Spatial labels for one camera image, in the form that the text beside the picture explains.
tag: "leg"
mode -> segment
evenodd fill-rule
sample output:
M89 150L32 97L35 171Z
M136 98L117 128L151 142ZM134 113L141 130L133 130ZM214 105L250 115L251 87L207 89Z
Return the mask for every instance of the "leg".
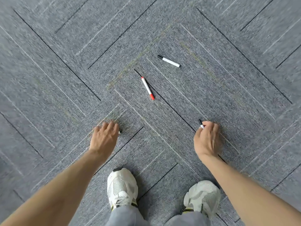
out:
M150 226L137 209L138 186L128 169L117 168L111 172L107 192L112 213L106 226Z
M185 210L182 215L172 217L165 226L210 226L221 192L212 182L200 181L194 184L184 197Z

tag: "red marker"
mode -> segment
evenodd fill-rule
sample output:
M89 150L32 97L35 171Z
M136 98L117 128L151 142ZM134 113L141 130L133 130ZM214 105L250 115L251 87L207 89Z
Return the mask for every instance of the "red marker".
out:
M150 91L150 89L148 87L148 84L146 83L144 77L141 77L141 80L143 81L143 84L145 85L145 88L148 91L148 94L150 95L150 98L153 99L153 100L155 100L155 98L153 97L153 94L151 93L151 91Z

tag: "person's left arm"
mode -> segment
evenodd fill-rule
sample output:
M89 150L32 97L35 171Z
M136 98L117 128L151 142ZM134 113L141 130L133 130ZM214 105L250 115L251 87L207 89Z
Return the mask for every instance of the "person's left arm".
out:
M113 122L103 123L101 128L97 126L89 150L36 192L0 226L67 226L94 173L114 150L118 131L118 124Z

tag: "pants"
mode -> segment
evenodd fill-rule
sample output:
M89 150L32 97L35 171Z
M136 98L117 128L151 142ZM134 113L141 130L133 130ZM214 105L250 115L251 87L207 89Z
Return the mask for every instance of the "pants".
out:
M114 209L106 226L150 226L143 219L139 210L131 205ZM177 215L168 220L165 226L210 226L207 216L200 212L189 212Z

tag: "person's right shoe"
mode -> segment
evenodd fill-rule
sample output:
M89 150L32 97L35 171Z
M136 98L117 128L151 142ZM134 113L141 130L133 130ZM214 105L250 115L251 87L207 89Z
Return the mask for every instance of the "person's right shoe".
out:
M204 180L194 184L184 197L183 213L199 211L212 219L217 212L221 199L221 191L212 182Z
M107 193L111 210L125 205L137 207L137 182L132 173L126 168L117 168L110 173Z

